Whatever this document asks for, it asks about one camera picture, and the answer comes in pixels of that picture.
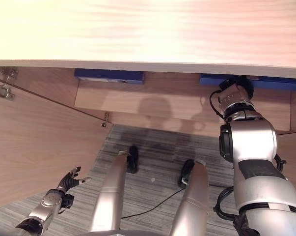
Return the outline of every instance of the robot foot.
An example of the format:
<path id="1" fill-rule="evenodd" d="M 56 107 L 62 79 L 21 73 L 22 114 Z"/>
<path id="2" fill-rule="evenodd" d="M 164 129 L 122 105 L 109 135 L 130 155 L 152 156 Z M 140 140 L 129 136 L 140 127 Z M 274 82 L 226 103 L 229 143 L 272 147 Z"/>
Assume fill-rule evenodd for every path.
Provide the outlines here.
<path id="1" fill-rule="evenodd" d="M 127 156 L 127 172 L 135 174 L 138 172 L 138 148 L 131 146 L 129 148 L 129 155 Z"/>
<path id="2" fill-rule="evenodd" d="M 179 179 L 178 179 L 178 186 L 180 188 L 186 188 L 187 185 L 188 185 L 188 180 L 189 180 L 189 176 L 190 176 L 190 173 L 192 171 L 192 168 L 193 166 L 195 165 L 195 161 L 192 160 L 192 159 L 188 159 L 183 167 L 182 167 L 182 170 L 181 170 L 181 175 L 179 176 Z"/>

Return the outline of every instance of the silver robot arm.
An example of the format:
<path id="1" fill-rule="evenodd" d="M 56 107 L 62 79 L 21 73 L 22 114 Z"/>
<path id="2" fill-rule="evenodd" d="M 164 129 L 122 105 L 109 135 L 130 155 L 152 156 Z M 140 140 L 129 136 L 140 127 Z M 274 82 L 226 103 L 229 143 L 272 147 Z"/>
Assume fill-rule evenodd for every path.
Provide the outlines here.
<path id="1" fill-rule="evenodd" d="M 273 165 L 274 127 L 256 112 L 250 101 L 253 87 L 246 77 L 227 80 L 220 88 L 216 93 L 225 120 L 220 127 L 220 154 L 234 164 L 240 213 L 234 217 L 234 227 L 240 236 L 296 236 L 296 190 Z"/>
<path id="2" fill-rule="evenodd" d="M 47 230 L 62 207 L 65 209 L 70 208 L 74 196 L 66 194 L 66 192 L 70 188 L 91 180 L 89 177 L 74 179 L 74 177 L 78 176 L 80 169 L 81 167 L 74 168 L 59 182 L 56 189 L 50 189 L 42 198 L 40 204 L 16 226 L 12 232 L 13 235 L 40 236 Z"/>

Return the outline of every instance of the floor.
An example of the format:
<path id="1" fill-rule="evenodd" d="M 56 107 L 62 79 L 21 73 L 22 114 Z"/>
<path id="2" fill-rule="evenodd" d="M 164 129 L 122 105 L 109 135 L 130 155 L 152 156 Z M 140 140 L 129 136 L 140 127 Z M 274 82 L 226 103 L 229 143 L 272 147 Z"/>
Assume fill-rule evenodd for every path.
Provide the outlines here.
<path id="1" fill-rule="evenodd" d="M 74 205 L 54 219 L 45 232 L 46 236 L 74 236 L 87 232 L 97 194 L 111 162 L 119 150 L 127 150 L 131 145 L 139 149 L 139 171 L 126 176 L 122 216 L 153 208 L 179 190 L 177 179 L 180 169 L 189 158 L 206 163 L 211 184 L 232 185 L 232 165 L 220 157 L 217 138 L 116 125 L 90 172 L 93 180 L 70 190 L 75 196 Z M 232 222 L 218 218 L 212 211 L 221 190 L 210 186 L 211 211 L 207 235 L 236 236 Z M 183 192 L 180 192 L 152 212 L 122 220 L 121 229 L 168 234 L 182 195 Z M 44 193 L 41 193 L 0 207 L 0 230 L 9 231 L 16 226 L 43 196 Z M 225 199 L 222 208 L 225 212 L 237 213 L 233 195 Z"/>

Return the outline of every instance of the blue box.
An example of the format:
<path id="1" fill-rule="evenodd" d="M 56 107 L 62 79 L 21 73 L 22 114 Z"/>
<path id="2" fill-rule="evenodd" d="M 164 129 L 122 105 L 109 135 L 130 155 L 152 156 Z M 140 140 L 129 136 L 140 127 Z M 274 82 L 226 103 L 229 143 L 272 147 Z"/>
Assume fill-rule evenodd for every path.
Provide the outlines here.
<path id="1" fill-rule="evenodd" d="M 80 80 L 100 82 L 120 82 L 142 85 L 144 72 L 127 70 L 75 69 L 75 76 Z"/>
<path id="2" fill-rule="evenodd" d="M 199 83 L 201 85 L 219 85 L 229 77 L 230 75 L 224 74 L 200 74 Z M 296 90 L 296 79 L 255 76 L 255 79 L 249 80 L 256 88 Z"/>

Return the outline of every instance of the metal hinge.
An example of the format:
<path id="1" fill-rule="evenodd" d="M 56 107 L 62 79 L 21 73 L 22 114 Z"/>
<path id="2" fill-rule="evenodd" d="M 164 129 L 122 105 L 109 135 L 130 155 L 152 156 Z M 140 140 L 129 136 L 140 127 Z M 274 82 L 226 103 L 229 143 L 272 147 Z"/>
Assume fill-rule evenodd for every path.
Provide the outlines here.
<path id="1" fill-rule="evenodd" d="M 15 95 L 11 93 L 11 87 L 17 79 L 18 68 L 14 66 L 0 66 L 0 74 L 4 75 L 5 80 L 5 82 L 0 85 L 0 97 L 12 101 Z"/>
<path id="2" fill-rule="evenodd" d="M 101 127 L 106 128 L 107 122 L 108 122 L 108 118 L 109 118 L 109 113 L 108 112 L 105 112 L 105 114 L 104 114 L 104 122 L 101 124 Z"/>

